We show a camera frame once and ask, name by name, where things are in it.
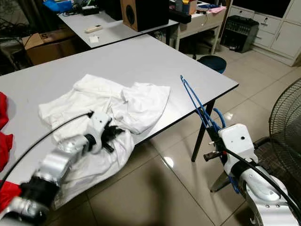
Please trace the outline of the blue wire hanger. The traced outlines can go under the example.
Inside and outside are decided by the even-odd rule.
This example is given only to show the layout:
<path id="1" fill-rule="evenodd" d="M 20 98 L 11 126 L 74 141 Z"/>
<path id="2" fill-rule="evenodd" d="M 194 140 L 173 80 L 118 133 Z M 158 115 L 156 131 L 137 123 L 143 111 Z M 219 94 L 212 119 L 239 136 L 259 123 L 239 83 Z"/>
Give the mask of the blue wire hanger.
<path id="1" fill-rule="evenodd" d="M 182 84 L 189 96 L 189 99 L 192 101 L 194 106 L 194 112 L 200 117 L 201 120 L 201 126 L 198 132 L 198 137 L 195 143 L 195 147 L 193 149 L 193 155 L 191 157 L 191 161 L 195 162 L 198 156 L 198 149 L 200 148 L 200 144 L 202 142 L 202 138 L 204 134 L 206 133 L 205 129 L 206 127 L 213 127 L 216 123 L 211 117 L 208 110 L 212 110 L 213 112 L 216 112 L 219 116 L 220 122 L 221 122 L 221 129 L 224 129 L 226 127 L 226 123 L 224 120 L 223 114 L 215 107 L 213 107 L 214 101 L 210 101 L 207 106 L 202 104 L 196 93 L 194 92 L 194 89 L 190 86 L 189 82 L 180 75 L 179 78 L 182 81 Z M 223 189 L 227 185 L 232 185 L 233 189 L 235 190 L 235 193 L 240 194 L 238 182 L 235 181 L 231 176 L 229 176 L 226 172 L 223 172 L 215 181 L 215 183 L 212 185 L 210 191 L 211 192 L 217 192 L 220 189 Z"/>

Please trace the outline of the white shirt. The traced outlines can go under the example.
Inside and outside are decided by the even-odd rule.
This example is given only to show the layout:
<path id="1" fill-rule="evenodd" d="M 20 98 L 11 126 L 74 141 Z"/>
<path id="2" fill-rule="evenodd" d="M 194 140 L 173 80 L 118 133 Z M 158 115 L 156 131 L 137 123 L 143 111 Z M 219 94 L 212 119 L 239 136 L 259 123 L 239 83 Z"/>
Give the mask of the white shirt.
<path id="1" fill-rule="evenodd" d="M 133 153 L 134 136 L 155 126 L 163 115 L 170 93 L 169 86 L 135 82 L 127 88 L 86 74 L 75 82 L 69 92 L 49 103 L 40 104 L 39 116 L 54 129 L 54 142 L 84 134 L 90 119 L 84 118 L 83 114 L 90 111 L 107 114 L 111 125 L 125 130 L 112 139 L 119 143 L 113 153 L 102 149 L 77 161 L 52 204 L 54 209 L 122 170 Z"/>

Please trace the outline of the red garment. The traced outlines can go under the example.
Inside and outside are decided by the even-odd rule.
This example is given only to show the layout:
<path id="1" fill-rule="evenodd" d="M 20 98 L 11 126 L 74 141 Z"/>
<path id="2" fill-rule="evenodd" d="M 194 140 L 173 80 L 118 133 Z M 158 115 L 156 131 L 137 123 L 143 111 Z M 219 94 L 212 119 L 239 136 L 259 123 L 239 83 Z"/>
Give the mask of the red garment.
<path id="1" fill-rule="evenodd" d="M 6 181 L 2 182 L 3 184 L 0 187 L 0 212 L 6 209 L 11 200 L 18 197 L 22 192 L 20 185 Z"/>
<path id="2" fill-rule="evenodd" d="M 4 93 L 0 92 L 0 129 L 9 122 L 8 102 Z M 3 171 L 9 161 L 9 151 L 13 145 L 13 134 L 0 132 L 0 171 Z"/>

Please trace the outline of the white bucket with blue lid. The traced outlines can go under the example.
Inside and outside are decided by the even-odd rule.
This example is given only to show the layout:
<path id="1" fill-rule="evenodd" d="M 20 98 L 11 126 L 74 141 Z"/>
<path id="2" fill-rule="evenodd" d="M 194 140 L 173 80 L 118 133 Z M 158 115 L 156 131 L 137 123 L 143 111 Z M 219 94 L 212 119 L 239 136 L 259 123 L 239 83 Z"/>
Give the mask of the white bucket with blue lid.
<path id="1" fill-rule="evenodd" d="M 197 61 L 217 71 L 218 73 L 224 73 L 227 67 L 226 60 L 224 60 L 224 58 L 219 56 L 213 56 L 213 55 L 202 56 Z"/>

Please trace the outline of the black floor fan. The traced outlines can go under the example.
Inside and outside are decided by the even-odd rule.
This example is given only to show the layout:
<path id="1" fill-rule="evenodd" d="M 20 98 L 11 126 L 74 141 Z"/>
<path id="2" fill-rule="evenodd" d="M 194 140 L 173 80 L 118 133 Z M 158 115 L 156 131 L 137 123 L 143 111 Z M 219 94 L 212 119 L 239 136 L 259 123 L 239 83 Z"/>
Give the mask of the black floor fan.
<path id="1" fill-rule="evenodd" d="M 269 117 L 269 137 L 285 153 L 301 157 L 301 78 L 282 92 Z"/>

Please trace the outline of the white table with black legs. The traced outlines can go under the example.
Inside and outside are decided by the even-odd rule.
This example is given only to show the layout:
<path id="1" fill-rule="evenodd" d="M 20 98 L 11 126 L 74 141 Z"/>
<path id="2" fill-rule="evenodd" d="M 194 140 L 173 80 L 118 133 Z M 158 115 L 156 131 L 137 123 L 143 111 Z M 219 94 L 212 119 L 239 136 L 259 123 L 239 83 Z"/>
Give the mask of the white table with black legs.
<path id="1" fill-rule="evenodd" d="M 153 138 L 192 114 L 194 106 L 182 84 L 183 78 L 204 104 L 238 86 L 238 82 L 147 35 L 2 75 L 0 90 L 8 97 L 9 114 L 3 131 L 14 136 L 9 166 L 36 144 L 11 172 L 9 182 L 28 181 L 41 158 L 55 147 L 50 137 L 39 142 L 49 131 L 39 117 L 39 105 L 69 92 L 86 74 L 126 87 L 139 82 L 171 88 L 163 116 L 153 128 L 134 136 L 136 144 Z"/>

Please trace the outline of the small white table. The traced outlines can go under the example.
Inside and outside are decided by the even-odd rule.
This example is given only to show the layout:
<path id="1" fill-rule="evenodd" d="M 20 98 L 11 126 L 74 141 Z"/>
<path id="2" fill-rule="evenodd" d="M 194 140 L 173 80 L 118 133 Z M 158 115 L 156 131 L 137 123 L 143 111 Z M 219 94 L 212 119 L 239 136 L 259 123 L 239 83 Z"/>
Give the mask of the small white table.
<path id="1" fill-rule="evenodd" d="M 103 47 L 104 45 L 127 40 L 149 32 L 154 32 L 155 30 L 159 30 L 161 28 L 171 27 L 178 24 L 178 22 L 176 21 L 169 20 L 168 24 L 164 24 L 163 26 L 151 28 L 142 32 L 136 32 L 123 24 L 122 21 L 115 21 L 103 11 L 101 11 L 101 13 L 88 16 L 84 16 L 82 14 L 71 16 L 58 14 L 57 16 L 65 24 L 67 24 L 67 26 L 71 28 L 71 30 L 73 30 L 73 32 L 80 39 L 82 39 L 82 41 L 84 41 L 84 43 L 87 44 L 89 48 Z M 95 24 L 101 24 L 101 26 L 103 26 L 103 29 L 93 33 L 84 32 L 86 28 L 94 26 Z M 98 36 L 99 43 L 90 44 L 88 39 L 89 36 Z"/>

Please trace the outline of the black machine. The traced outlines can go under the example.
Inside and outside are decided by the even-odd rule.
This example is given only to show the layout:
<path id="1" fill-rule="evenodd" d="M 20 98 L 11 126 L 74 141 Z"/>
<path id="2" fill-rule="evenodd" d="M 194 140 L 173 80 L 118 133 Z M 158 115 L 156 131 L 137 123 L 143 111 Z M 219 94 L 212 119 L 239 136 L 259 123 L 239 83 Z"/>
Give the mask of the black machine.
<path id="1" fill-rule="evenodd" d="M 251 50 L 259 23 L 251 18 L 242 16 L 229 16 L 224 24 L 220 44 L 231 51 L 245 53 Z"/>

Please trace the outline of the cardboard box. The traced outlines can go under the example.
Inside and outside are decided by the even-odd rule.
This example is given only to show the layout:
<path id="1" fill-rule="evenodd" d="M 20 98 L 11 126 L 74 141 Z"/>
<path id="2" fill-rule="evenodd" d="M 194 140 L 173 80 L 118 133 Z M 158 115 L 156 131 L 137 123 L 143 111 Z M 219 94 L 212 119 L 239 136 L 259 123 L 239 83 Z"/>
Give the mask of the cardboard box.
<path id="1" fill-rule="evenodd" d="M 69 29 L 34 33 L 22 38 L 24 50 L 33 65 L 77 54 L 76 40 L 77 35 Z"/>

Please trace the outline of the cream desk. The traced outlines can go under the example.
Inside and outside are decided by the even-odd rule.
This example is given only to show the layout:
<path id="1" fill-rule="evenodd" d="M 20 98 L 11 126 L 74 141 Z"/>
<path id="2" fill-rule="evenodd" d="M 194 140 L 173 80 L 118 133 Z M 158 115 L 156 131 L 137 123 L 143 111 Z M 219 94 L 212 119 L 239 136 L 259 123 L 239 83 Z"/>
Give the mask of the cream desk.
<path id="1" fill-rule="evenodd" d="M 197 33 L 205 32 L 207 30 L 213 31 L 213 38 L 210 42 L 210 51 L 212 55 L 215 53 L 216 47 L 219 45 L 219 33 L 222 24 L 227 15 L 227 9 L 224 9 L 220 13 L 195 13 L 192 14 L 192 20 L 188 24 L 178 23 L 172 28 L 172 36 L 170 38 L 170 46 L 178 50 L 181 39 L 189 36 L 194 36 Z"/>

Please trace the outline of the white drawer cabinet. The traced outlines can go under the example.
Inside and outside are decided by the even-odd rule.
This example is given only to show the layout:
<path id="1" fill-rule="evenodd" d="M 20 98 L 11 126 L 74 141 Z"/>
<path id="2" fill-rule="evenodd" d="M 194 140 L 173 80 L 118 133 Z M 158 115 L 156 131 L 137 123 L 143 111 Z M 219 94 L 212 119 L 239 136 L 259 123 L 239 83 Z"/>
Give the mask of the white drawer cabinet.
<path id="1" fill-rule="evenodd" d="M 256 51 L 288 66 L 301 65 L 301 0 L 232 0 L 228 15 L 258 22 Z"/>

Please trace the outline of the wooden speaker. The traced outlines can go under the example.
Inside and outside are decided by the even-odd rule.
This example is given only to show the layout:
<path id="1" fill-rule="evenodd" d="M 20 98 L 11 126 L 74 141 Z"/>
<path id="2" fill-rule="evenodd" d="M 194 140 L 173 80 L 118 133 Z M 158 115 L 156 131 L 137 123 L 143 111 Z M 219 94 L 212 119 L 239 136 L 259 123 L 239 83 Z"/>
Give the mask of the wooden speaker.
<path id="1" fill-rule="evenodd" d="M 120 0 L 123 23 L 136 32 L 168 24 L 170 0 Z"/>

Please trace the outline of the black soundbar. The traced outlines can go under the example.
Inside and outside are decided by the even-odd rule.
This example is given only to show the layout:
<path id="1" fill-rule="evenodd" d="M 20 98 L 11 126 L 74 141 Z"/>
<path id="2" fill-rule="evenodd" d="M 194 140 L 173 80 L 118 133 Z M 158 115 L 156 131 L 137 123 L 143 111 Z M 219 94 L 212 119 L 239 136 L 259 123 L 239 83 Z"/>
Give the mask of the black soundbar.
<path id="1" fill-rule="evenodd" d="M 187 12 L 181 12 L 176 9 L 168 10 L 168 19 L 176 21 L 181 24 L 188 24 L 192 20 L 192 16 Z"/>

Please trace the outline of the black power adapter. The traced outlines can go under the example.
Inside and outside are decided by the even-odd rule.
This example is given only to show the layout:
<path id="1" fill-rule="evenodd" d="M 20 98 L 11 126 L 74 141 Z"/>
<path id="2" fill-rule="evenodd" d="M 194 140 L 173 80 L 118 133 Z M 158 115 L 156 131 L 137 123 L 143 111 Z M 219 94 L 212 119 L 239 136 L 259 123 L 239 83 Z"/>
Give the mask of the black power adapter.
<path id="1" fill-rule="evenodd" d="M 83 6 L 81 7 L 81 14 L 84 16 L 94 15 L 100 13 L 101 8 L 98 6 Z"/>

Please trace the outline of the blue plastic item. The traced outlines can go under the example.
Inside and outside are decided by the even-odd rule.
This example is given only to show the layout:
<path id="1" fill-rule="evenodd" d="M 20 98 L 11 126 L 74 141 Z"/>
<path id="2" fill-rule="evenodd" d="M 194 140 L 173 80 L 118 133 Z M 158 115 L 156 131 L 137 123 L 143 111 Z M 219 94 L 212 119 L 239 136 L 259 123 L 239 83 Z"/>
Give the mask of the blue plastic item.
<path id="1" fill-rule="evenodd" d="M 42 4 L 54 13 L 64 13 L 73 9 L 73 0 L 43 0 Z"/>

